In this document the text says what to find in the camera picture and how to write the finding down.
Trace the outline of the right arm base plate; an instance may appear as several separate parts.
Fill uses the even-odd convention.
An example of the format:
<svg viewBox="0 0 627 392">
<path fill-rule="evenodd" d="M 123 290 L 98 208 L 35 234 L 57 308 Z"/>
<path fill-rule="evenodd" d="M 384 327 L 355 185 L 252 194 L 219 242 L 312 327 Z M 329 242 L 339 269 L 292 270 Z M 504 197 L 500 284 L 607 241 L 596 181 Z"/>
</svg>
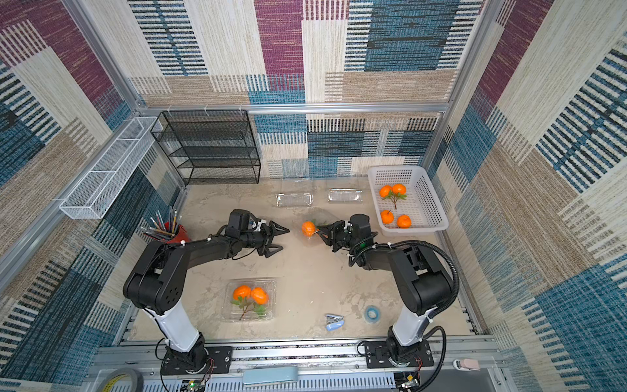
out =
<svg viewBox="0 0 627 392">
<path fill-rule="evenodd" d="M 418 368 L 434 366 L 427 341 L 398 346 L 393 341 L 361 341 L 357 352 L 366 359 L 368 368 Z"/>
</svg>

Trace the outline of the white plastic perforated basket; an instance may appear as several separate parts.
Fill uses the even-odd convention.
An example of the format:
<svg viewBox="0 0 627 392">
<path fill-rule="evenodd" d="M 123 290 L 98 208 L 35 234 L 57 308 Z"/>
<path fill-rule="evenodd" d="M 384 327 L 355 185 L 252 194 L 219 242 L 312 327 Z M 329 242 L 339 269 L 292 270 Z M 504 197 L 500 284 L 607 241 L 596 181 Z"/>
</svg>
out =
<svg viewBox="0 0 627 392">
<path fill-rule="evenodd" d="M 383 232 L 389 236 L 423 235 L 444 231 L 449 227 L 449 220 L 442 203 L 437 196 L 427 171 L 419 166 L 379 166 L 369 168 L 367 172 L 377 220 Z M 403 184 L 407 188 L 407 198 L 398 202 L 398 208 L 390 200 L 382 199 L 379 191 L 383 186 Z M 380 213 L 390 210 L 394 214 L 394 223 L 384 225 Z M 397 218 L 400 215 L 411 217 L 412 227 L 400 229 Z"/>
</svg>

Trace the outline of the clear clamshell container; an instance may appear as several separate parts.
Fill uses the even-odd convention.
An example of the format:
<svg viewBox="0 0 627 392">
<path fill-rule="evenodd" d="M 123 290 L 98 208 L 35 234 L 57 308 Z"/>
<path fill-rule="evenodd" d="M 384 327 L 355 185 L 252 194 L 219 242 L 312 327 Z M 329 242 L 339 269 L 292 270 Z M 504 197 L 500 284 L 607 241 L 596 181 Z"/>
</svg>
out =
<svg viewBox="0 0 627 392">
<path fill-rule="evenodd" d="M 362 191 L 356 188 L 329 188 L 327 192 L 330 203 L 356 203 L 362 202 Z"/>
<path fill-rule="evenodd" d="M 268 321 L 274 318 L 275 279 L 235 279 L 225 286 L 221 316 L 227 322 Z"/>
<path fill-rule="evenodd" d="M 340 219 L 337 215 L 329 212 L 326 209 L 317 208 L 317 207 L 306 208 L 303 212 L 298 214 L 296 217 L 297 238 L 300 240 L 300 242 L 303 245 L 307 247 L 313 247 L 319 244 L 324 244 L 323 240 L 321 240 L 318 233 L 312 238 L 305 238 L 305 236 L 302 234 L 302 231 L 301 231 L 302 224 L 306 221 L 312 221 L 318 227 L 319 225 L 327 225 L 338 220 Z"/>
<path fill-rule="evenodd" d="M 312 207 L 314 202 L 311 193 L 277 193 L 277 207 Z"/>
</svg>

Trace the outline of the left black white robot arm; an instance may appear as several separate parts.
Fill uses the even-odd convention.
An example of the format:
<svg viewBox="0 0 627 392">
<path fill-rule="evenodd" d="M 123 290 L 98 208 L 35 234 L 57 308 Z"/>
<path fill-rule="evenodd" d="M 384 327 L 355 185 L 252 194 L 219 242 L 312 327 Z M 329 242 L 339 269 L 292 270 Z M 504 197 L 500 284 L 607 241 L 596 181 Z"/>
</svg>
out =
<svg viewBox="0 0 627 392">
<path fill-rule="evenodd" d="M 163 334 L 163 363 L 185 374 L 198 374 L 210 366 L 202 333 L 191 323 L 181 297 L 188 270 L 211 261 L 233 260 L 243 249 L 269 258 L 282 250 L 274 238 L 290 230 L 243 209 L 206 239 L 185 243 L 150 243 L 132 268 L 122 294 L 147 313 Z"/>
</svg>

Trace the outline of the clear clamshell container back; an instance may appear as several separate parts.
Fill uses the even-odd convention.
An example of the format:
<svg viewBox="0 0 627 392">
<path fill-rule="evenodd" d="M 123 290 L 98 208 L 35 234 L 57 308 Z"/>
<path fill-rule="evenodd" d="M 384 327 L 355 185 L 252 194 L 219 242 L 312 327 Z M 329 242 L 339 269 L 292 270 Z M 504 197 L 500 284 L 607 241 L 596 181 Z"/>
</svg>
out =
<svg viewBox="0 0 627 392">
<path fill-rule="evenodd" d="M 356 203 L 362 202 L 362 191 L 356 188 L 329 188 L 327 192 L 330 203 Z"/>
</svg>

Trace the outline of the orange pair with leaves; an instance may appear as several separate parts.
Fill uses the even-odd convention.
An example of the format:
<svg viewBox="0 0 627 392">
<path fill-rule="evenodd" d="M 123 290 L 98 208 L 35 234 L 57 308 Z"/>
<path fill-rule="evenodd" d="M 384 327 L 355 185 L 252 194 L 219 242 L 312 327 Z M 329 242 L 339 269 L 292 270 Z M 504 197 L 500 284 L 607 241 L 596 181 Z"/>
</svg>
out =
<svg viewBox="0 0 627 392">
<path fill-rule="evenodd" d="M 386 185 L 380 189 L 379 195 L 382 199 L 390 200 L 394 209 L 397 209 L 398 202 L 407 198 L 407 188 L 403 184 Z"/>
</svg>

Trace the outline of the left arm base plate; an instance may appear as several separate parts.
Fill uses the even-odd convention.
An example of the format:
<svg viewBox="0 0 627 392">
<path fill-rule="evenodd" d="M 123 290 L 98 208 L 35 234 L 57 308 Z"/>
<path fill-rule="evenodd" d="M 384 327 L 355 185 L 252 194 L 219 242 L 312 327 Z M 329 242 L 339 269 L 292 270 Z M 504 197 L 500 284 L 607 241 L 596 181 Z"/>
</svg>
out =
<svg viewBox="0 0 627 392">
<path fill-rule="evenodd" d="M 161 374 L 163 376 L 227 374 L 232 354 L 232 346 L 205 347 L 203 351 L 196 347 L 188 353 L 166 348 Z"/>
</svg>

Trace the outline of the clear clamshell container front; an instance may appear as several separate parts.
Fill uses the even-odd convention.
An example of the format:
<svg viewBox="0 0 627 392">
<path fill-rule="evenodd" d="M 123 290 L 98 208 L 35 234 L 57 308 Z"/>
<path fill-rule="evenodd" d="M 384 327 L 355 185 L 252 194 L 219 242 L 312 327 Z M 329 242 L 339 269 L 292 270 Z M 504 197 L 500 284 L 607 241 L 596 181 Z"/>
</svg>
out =
<svg viewBox="0 0 627 392">
<path fill-rule="evenodd" d="M 227 322 L 268 321 L 274 318 L 275 279 L 235 279 L 225 286 L 221 316 Z"/>
</svg>

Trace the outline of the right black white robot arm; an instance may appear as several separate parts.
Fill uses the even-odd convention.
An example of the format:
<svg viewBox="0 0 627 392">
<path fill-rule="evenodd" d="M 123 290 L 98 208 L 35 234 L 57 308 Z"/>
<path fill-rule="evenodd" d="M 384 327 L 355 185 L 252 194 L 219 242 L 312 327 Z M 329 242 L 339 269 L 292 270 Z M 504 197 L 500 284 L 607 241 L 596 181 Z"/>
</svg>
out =
<svg viewBox="0 0 627 392">
<path fill-rule="evenodd" d="M 333 252 L 346 250 L 350 267 L 393 274 L 403 308 L 389 328 L 385 355 L 397 367 L 417 361 L 435 332 L 427 327 L 459 294 L 460 278 L 450 256 L 422 240 L 377 243 L 370 218 L 364 214 L 319 225 L 316 234 Z"/>
</svg>

